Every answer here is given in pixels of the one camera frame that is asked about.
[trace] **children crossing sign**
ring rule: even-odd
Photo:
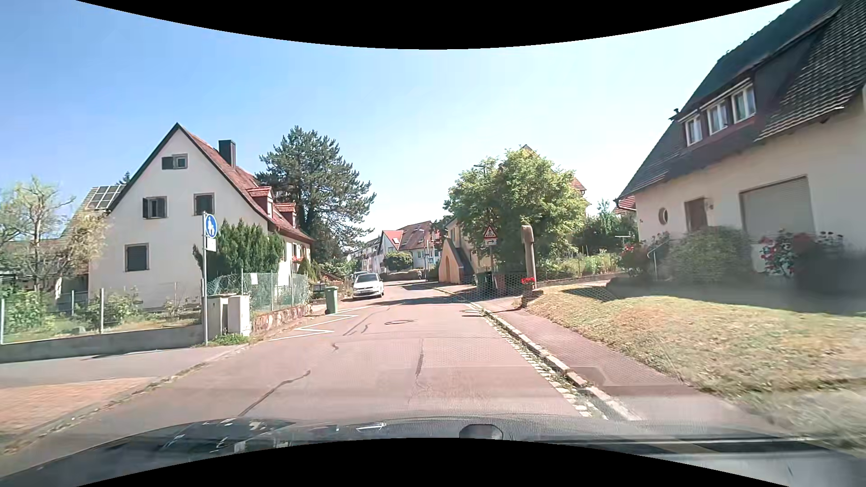
[[[484,230],[484,244],[488,247],[496,245],[496,230],[493,225],[488,225],[487,229]]]

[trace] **street sign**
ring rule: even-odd
[[[210,213],[204,213],[204,236],[208,238],[217,236],[217,219]]]

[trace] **red brick sidewalk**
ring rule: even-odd
[[[445,289],[459,292],[465,287]],[[778,430],[725,400],[701,393],[553,321],[517,309],[519,299],[509,296],[476,303],[518,328],[575,373],[619,399],[641,419]]]

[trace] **white car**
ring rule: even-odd
[[[371,295],[377,297],[385,295],[385,283],[379,279],[378,274],[368,272],[356,277],[355,283],[352,285],[352,297],[365,297]]]

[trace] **fence post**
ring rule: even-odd
[[[106,323],[106,289],[100,288],[100,334],[105,329]]]

